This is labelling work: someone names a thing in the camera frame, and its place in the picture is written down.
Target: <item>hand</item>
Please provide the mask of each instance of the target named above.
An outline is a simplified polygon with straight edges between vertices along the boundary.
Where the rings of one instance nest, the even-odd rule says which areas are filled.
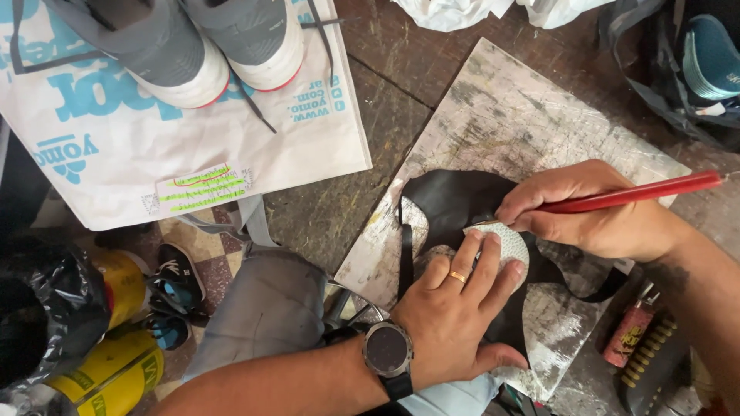
[[[633,187],[604,161],[589,160],[537,173],[514,188],[496,217],[515,231],[570,244],[603,258],[652,261],[668,253],[691,227],[655,200],[579,214],[533,211],[545,202]]]
[[[483,245],[472,272],[473,260]],[[524,264],[508,263],[497,276],[501,238],[471,230],[452,262],[438,255],[391,312],[414,346],[414,390],[456,380],[472,380],[500,366],[527,368],[527,360],[501,343],[479,345],[522,278]],[[466,283],[448,275],[469,276]]]

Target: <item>handwritten note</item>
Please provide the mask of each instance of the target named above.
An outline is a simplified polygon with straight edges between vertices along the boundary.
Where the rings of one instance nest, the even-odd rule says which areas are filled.
[[[159,209],[184,214],[244,198],[251,187],[252,171],[227,162],[157,183]]]

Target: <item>yellow can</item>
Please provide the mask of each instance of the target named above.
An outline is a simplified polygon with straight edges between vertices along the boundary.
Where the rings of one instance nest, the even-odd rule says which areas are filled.
[[[111,310],[108,330],[111,330],[141,311],[147,294],[141,267],[146,267],[146,264],[123,250],[103,251],[90,257],[105,280]]]
[[[78,369],[44,382],[80,416],[125,416],[162,378],[164,356],[155,339],[125,326],[109,332]]]

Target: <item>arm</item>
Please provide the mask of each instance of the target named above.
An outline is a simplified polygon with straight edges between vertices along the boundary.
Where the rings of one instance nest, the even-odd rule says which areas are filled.
[[[500,238],[471,231],[455,258],[439,256],[391,313],[413,343],[414,390],[471,380],[498,366],[526,368],[510,346],[479,346],[521,278],[512,261],[497,276]],[[471,274],[475,255],[481,251]],[[470,276],[464,284],[448,273]],[[388,402],[365,365],[363,337],[312,351],[248,360],[207,372],[167,396],[155,415],[358,415]]]
[[[532,211],[545,202],[633,186],[603,161],[538,173],[504,199],[504,224],[604,258],[642,262],[724,403],[740,414],[740,266],[711,240],[656,201],[580,214]]]

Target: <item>gray sneaker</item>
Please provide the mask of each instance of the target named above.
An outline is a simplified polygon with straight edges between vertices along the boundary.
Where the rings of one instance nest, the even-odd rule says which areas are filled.
[[[177,0],[44,0],[77,34],[115,58],[153,96],[182,108],[216,101],[229,65]]]
[[[250,87],[273,91],[303,63],[303,31],[291,0],[183,0]]]

